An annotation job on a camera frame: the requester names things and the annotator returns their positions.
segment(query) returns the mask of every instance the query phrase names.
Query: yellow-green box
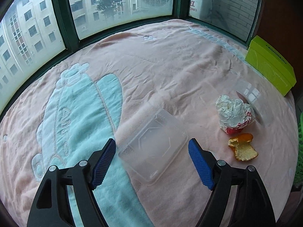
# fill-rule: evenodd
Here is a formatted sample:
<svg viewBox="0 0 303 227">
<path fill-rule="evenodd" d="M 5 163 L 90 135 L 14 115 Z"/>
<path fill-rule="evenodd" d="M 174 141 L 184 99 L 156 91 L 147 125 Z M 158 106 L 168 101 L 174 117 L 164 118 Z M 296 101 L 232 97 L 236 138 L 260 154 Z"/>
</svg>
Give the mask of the yellow-green box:
<svg viewBox="0 0 303 227">
<path fill-rule="evenodd" d="M 251 41 L 245 60 L 267 78 L 283 96 L 297 82 L 293 67 L 259 36 Z"/>
</svg>

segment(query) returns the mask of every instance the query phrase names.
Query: crumpled paper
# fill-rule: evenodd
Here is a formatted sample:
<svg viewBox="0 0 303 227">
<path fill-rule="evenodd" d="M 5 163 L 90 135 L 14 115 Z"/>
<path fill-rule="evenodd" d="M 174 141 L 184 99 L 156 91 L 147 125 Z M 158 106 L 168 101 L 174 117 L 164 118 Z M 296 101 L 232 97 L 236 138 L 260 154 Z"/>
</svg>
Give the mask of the crumpled paper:
<svg viewBox="0 0 303 227">
<path fill-rule="evenodd" d="M 238 133 L 255 120 L 252 106 L 241 99 L 232 100 L 227 95 L 221 95 L 216 101 L 216 108 L 219 113 L 219 126 L 227 134 Z"/>
</svg>

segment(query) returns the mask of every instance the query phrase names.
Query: pink blanket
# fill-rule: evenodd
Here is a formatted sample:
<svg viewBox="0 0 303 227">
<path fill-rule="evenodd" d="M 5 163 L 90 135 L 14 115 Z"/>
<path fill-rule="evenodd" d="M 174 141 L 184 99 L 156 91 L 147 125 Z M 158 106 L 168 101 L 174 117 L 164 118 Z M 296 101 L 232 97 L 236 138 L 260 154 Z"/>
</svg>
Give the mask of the pink blanket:
<svg viewBox="0 0 303 227">
<path fill-rule="evenodd" d="M 190 28 L 200 33 L 190 33 Z M 223 47 L 222 42 L 232 47 Z M 254 165 L 278 219 L 289 196 L 298 157 L 294 101 L 291 93 L 283 98 L 244 64 L 239 59 L 244 53 L 238 45 L 207 28 L 171 20 L 109 36 L 53 67 L 21 94 L 0 124 L 0 198 L 11 216 L 20 227 L 26 226 L 39 186 L 31 167 L 34 155 L 41 150 L 36 133 L 60 74 L 75 63 L 88 62 L 87 74 L 93 81 L 113 73 L 121 83 L 122 115 L 115 134 L 118 145 L 153 111 L 148 102 L 163 107 L 181 120 L 190 138 L 195 137 L 216 159 L 239 168 Z M 230 84 L 237 79 L 254 85 L 269 101 L 274 115 L 268 126 L 254 122 L 245 128 L 253 134 L 252 145 L 259 153 L 249 162 L 235 160 L 227 146 L 229 136 L 219 128 L 214 105 L 221 94 L 235 97 Z M 130 178 L 156 227 L 195 226 L 211 193 L 202 184 L 187 146 L 154 185 L 141 185 L 131 174 Z M 233 187 L 222 225 L 228 224 L 235 193 Z"/>
</svg>

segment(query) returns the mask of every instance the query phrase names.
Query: metal screw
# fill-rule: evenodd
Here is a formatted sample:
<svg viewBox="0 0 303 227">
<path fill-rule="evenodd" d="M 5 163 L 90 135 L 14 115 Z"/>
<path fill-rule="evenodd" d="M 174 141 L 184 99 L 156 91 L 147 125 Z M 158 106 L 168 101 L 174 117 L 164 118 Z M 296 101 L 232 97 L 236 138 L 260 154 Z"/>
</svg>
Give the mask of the metal screw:
<svg viewBox="0 0 303 227">
<path fill-rule="evenodd" d="M 222 159 L 218 160 L 217 163 L 220 166 L 225 166 L 226 165 L 226 162 L 224 160 L 222 160 Z"/>
<path fill-rule="evenodd" d="M 255 169 L 254 166 L 249 166 L 249 167 L 248 167 L 248 170 L 251 171 L 251 172 L 254 172 L 256 169 Z"/>
<path fill-rule="evenodd" d="M 55 169 L 56 169 L 56 166 L 50 166 L 50 167 L 49 167 L 49 171 L 50 171 L 50 172 L 55 171 Z"/>
<path fill-rule="evenodd" d="M 79 166 L 86 166 L 87 165 L 87 161 L 86 160 L 81 160 L 79 162 Z"/>
</svg>

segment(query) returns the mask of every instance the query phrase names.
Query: clear plastic container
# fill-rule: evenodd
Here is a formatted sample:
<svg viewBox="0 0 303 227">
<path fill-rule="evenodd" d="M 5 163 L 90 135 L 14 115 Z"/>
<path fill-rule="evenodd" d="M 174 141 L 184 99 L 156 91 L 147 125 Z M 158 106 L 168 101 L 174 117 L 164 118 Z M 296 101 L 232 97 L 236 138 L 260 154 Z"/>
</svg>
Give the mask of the clear plastic container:
<svg viewBox="0 0 303 227">
<path fill-rule="evenodd" d="M 134 176 L 154 184 L 181 148 L 188 142 L 182 123 L 167 111 L 157 111 L 138 128 L 129 142 L 119 148 L 119 157 Z"/>
<path fill-rule="evenodd" d="M 251 104 L 259 124 L 267 126 L 272 123 L 274 116 L 269 103 L 251 83 L 240 79 L 236 82 L 234 89 L 240 99 Z"/>
</svg>

